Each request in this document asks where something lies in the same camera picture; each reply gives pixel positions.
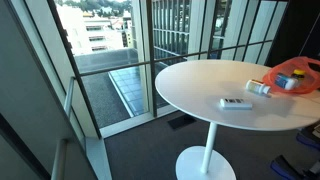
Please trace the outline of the white pill bottle orange label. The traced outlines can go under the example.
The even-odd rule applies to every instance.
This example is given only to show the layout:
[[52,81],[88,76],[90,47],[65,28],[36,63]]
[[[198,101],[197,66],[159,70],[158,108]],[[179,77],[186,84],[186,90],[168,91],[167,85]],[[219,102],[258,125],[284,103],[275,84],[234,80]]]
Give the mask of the white pill bottle orange label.
[[246,89],[255,94],[268,94],[271,87],[258,80],[248,80],[246,83]]

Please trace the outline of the red plastic bag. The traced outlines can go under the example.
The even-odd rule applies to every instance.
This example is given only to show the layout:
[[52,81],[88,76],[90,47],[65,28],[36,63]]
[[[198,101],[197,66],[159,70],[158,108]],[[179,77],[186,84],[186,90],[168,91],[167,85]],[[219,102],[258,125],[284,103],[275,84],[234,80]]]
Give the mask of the red plastic bag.
[[[288,94],[308,94],[320,87],[320,72],[315,70],[320,67],[320,61],[304,56],[291,58],[267,71],[262,81],[271,87],[272,92],[281,92]],[[297,82],[292,90],[285,90],[277,86],[274,81],[278,73],[291,77],[295,69],[305,71],[305,78],[302,82]]]

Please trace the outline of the black floor vent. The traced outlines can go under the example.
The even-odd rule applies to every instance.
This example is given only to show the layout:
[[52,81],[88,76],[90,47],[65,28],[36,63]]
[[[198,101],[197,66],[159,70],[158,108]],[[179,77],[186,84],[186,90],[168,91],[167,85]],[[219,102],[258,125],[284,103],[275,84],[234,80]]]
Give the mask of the black floor vent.
[[195,119],[193,117],[184,115],[184,116],[175,118],[173,120],[170,120],[168,124],[173,130],[177,130],[187,125],[190,125],[194,122],[195,122]]

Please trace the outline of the white remote control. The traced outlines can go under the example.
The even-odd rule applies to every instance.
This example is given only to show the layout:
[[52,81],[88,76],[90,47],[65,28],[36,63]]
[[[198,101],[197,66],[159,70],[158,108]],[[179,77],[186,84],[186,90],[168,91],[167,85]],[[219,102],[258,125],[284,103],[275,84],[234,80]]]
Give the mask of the white remote control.
[[253,105],[244,99],[222,98],[220,106],[224,109],[251,109]]

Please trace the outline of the white bottle blue label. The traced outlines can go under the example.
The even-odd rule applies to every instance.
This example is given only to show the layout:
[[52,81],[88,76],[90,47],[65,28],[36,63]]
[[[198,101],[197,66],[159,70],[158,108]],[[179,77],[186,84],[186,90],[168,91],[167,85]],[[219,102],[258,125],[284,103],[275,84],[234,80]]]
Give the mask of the white bottle blue label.
[[285,90],[292,90],[296,87],[297,80],[282,73],[278,73],[276,75],[274,83]]

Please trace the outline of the yellow cap bottle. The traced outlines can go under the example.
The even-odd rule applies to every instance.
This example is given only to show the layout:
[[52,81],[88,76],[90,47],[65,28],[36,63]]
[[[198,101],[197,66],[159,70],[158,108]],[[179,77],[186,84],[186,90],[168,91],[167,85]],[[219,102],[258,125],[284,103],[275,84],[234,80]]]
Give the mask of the yellow cap bottle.
[[297,79],[299,82],[302,82],[305,78],[305,71],[301,69],[295,69],[291,77]]

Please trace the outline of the blue black equipment base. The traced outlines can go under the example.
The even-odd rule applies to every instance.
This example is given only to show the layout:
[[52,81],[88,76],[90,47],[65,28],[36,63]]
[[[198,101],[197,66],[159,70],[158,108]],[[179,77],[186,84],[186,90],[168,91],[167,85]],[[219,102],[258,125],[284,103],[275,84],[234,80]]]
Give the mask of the blue black equipment base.
[[320,123],[300,129],[295,139],[305,151],[297,150],[289,158],[278,155],[271,169],[283,180],[320,180]]

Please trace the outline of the round white pedestal table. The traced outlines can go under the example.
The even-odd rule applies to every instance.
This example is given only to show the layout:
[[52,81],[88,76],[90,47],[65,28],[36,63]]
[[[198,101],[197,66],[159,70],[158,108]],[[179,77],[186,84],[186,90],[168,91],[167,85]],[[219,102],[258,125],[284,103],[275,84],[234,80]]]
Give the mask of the round white pedestal table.
[[[236,180],[220,153],[213,149],[216,128],[284,131],[311,125],[320,119],[319,93],[275,93],[260,96],[245,90],[250,79],[260,79],[266,66],[231,60],[193,60],[163,69],[155,79],[161,97],[182,112],[210,123],[207,144],[185,149],[176,161],[178,180]],[[224,109],[222,98],[244,99],[251,109]]]

